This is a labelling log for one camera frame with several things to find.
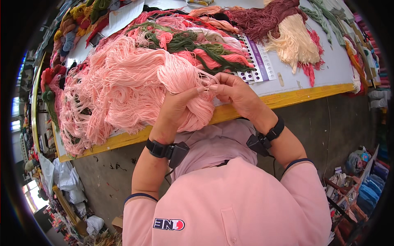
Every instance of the pink polo shirt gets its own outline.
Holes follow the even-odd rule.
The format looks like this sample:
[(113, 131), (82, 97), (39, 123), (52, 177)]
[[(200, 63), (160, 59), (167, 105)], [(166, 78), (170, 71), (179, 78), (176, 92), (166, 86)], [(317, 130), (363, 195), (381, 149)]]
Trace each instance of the pink polo shirt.
[(178, 177), (156, 201), (125, 203), (123, 245), (327, 245), (331, 219), (324, 189), (308, 160), (279, 182), (238, 157)]

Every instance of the embroidered logo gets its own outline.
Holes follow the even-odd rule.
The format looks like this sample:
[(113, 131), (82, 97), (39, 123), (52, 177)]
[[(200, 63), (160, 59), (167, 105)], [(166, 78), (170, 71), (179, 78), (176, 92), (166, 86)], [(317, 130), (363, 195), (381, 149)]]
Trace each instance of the embroidered logo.
[(185, 228), (185, 222), (183, 220), (168, 220), (156, 218), (154, 220), (153, 228), (180, 231)]

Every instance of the cardboard box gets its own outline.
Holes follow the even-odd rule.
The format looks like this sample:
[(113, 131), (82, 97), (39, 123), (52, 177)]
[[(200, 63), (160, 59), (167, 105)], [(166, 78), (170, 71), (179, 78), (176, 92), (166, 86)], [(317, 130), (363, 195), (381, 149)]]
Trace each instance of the cardboard box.
[(123, 215), (119, 217), (115, 217), (112, 221), (112, 226), (118, 233), (122, 233), (123, 231)]

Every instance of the fingernail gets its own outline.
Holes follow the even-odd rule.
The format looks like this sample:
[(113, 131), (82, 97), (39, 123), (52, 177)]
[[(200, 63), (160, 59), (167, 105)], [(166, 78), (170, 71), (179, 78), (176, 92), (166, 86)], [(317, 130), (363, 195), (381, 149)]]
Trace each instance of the fingernail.
[(209, 89), (210, 89), (211, 91), (217, 91), (217, 85), (211, 85), (211, 86), (209, 87)]

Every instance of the wall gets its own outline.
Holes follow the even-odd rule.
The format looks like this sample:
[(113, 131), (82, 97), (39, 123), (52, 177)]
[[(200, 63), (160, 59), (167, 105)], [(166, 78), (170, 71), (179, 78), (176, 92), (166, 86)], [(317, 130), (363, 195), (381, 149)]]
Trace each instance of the wall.
[(20, 131), (11, 134), (12, 139), (12, 152), (14, 155), (15, 163), (23, 161), (22, 147), (20, 146)]

